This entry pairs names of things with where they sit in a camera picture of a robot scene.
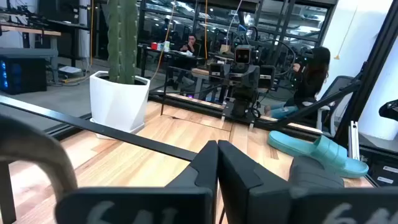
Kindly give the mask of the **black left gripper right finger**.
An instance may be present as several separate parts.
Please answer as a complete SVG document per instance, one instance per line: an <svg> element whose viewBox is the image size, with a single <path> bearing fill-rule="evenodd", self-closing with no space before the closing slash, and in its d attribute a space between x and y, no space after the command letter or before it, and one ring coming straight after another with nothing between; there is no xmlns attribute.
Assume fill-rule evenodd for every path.
<svg viewBox="0 0 398 224"><path fill-rule="evenodd" d="M229 224L398 224L398 187L299 187L228 141L218 147Z"/></svg>

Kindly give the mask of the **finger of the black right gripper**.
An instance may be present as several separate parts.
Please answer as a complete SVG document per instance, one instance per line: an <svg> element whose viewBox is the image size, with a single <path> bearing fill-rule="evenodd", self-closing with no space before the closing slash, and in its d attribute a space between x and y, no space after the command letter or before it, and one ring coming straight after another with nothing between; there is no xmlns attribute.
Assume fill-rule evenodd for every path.
<svg viewBox="0 0 398 224"><path fill-rule="evenodd" d="M272 65L260 66L259 88L271 89L274 85L274 78L275 78L275 66Z"/></svg>
<svg viewBox="0 0 398 224"><path fill-rule="evenodd" d="M208 71L210 82L221 82L224 78L224 65L221 63L209 64Z"/></svg>

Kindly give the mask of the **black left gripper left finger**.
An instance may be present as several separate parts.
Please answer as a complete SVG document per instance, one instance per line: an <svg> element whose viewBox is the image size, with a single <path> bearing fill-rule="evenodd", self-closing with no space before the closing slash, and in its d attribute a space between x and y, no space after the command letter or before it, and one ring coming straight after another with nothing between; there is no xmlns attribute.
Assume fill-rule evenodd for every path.
<svg viewBox="0 0 398 224"><path fill-rule="evenodd" d="M57 224L213 224L218 145L208 141L165 187L86 187L55 207Z"/></svg>

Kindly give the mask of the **black slide sandal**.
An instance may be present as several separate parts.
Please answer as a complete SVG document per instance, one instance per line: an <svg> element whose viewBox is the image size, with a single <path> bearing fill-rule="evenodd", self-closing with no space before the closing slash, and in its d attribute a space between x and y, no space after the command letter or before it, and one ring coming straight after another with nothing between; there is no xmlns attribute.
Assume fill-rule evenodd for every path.
<svg viewBox="0 0 398 224"><path fill-rule="evenodd" d="M343 179L326 170L317 160L308 156L294 157L289 170L289 183L299 187L344 188Z"/></svg>

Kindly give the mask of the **teal slide sandal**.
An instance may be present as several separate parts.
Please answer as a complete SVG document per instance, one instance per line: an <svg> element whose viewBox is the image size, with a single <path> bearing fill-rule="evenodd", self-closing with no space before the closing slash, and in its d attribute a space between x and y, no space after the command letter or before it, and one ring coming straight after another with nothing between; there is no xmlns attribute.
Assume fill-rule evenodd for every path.
<svg viewBox="0 0 398 224"><path fill-rule="evenodd" d="M364 177L369 170L365 162L348 157L348 151L326 136L314 142L293 138L279 131L269 133L267 143L290 156L308 156L326 169L344 178Z"/></svg>

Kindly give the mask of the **person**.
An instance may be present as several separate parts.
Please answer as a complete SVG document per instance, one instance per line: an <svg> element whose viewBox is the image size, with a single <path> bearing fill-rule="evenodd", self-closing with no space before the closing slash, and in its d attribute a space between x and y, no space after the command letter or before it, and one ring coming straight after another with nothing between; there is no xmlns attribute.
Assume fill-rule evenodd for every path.
<svg viewBox="0 0 398 224"><path fill-rule="evenodd" d="M330 50L326 47L315 47L309 51L310 58L305 63L295 63L293 70L301 76L301 81L293 97L286 102L275 105L267 105L264 108L266 116L282 119L302 108L303 102L314 103L315 97L322 89L325 80L328 78L330 65Z"/></svg>
<svg viewBox="0 0 398 224"><path fill-rule="evenodd" d="M190 34L188 36L188 40L180 47L181 52L191 52L194 55L197 55L200 51L200 46L196 43L197 38L195 34Z"/></svg>

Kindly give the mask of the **black background desk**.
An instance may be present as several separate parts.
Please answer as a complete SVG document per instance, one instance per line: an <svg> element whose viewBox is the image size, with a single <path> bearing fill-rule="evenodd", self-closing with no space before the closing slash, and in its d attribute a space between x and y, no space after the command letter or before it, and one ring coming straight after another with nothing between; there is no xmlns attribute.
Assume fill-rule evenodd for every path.
<svg viewBox="0 0 398 224"><path fill-rule="evenodd" d="M165 62L165 67L167 67L168 64L173 63L175 59L184 58L188 60L194 60L196 62L199 60L204 60L203 57L189 55L185 52L179 52L176 50L169 50L168 52L153 50L148 44L138 44L137 46L141 49L141 59L139 61L139 65L141 66L141 77L149 77L149 75L146 75L148 64L152 64L155 67L154 73L157 73L163 62Z"/></svg>

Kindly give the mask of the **grey office chair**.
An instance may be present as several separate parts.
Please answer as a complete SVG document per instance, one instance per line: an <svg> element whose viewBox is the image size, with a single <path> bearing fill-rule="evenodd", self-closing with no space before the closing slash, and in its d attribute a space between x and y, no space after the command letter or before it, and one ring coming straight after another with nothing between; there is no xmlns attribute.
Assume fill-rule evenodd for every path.
<svg viewBox="0 0 398 224"><path fill-rule="evenodd" d="M338 76L333 80L321 97L321 100L325 100L331 96L333 101L317 110L317 129L323 133L328 133L330 136L335 135L336 110L345 96L358 90L360 83L357 79L349 76Z"/></svg>

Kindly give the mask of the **tall green cactus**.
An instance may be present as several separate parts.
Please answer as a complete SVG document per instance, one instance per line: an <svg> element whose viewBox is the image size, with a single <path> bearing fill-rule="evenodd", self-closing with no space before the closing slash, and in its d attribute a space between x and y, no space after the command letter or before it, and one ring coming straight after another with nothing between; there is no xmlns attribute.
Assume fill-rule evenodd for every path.
<svg viewBox="0 0 398 224"><path fill-rule="evenodd" d="M137 0L108 0L108 63L111 82L133 85L137 56Z"/></svg>

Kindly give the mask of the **white faceted plant pot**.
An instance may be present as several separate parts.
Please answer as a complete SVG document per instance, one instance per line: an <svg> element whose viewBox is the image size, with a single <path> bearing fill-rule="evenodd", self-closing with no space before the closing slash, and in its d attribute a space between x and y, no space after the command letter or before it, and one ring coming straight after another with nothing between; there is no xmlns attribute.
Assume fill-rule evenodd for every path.
<svg viewBox="0 0 398 224"><path fill-rule="evenodd" d="M145 126L150 80L136 76L135 84L109 81L108 72L90 76L92 123L136 134Z"/></svg>

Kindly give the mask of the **silver aluminium extrusion piece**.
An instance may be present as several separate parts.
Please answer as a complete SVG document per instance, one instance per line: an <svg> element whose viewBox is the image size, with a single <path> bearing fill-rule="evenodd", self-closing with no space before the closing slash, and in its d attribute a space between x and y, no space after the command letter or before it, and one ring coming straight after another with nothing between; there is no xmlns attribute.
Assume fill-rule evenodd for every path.
<svg viewBox="0 0 398 224"><path fill-rule="evenodd" d="M352 159L360 160L358 122L351 121L348 128L348 155Z"/></svg>

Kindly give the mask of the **wooden workbench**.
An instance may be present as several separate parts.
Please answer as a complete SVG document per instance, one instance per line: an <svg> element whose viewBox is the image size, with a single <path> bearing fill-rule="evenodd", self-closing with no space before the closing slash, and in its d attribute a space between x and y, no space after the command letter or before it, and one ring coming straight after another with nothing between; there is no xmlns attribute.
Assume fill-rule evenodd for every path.
<svg viewBox="0 0 398 224"><path fill-rule="evenodd" d="M48 55L51 58L51 66L53 72L53 82L58 83L58 46L57 46L57 37L61 36L60 32L51 31L51 30L43 30L43 29L32 29L24 26L15 26L11 24L1 24L0 28L2 31L16 31L16 32L26 32L29 34L41 34L50 36L50 48L52 49L53 54Z"/></svg>

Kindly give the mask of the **black computer tower blue lights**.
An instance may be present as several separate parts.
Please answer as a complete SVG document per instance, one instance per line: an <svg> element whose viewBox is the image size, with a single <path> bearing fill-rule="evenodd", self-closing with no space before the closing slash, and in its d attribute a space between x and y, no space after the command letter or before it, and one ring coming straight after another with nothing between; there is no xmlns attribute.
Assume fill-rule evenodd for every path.
<svg viewBox="0 0 398 224"><path fill-rule="evenodd" d="M9 95L47 91L46 60L0 55L0 91Z"/></svg>

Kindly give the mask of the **wooden shoe shelf black frame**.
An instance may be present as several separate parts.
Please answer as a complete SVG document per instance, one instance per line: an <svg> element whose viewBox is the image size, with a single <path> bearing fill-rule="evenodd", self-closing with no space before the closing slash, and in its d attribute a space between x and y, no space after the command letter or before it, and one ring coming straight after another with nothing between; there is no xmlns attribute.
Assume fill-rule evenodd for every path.
<svg viewBox="0 0 398 224"><path fill-rule="evenodd" d="M0 117L0 161L27 161L39 166L56 189L78 186L165 186L178 176L208 141L227 140L229 132L168 115L153 118L138 134L3 97L8 106L35 112L92 133L117 139L78 174L64 148L40 130Z"/></svg>

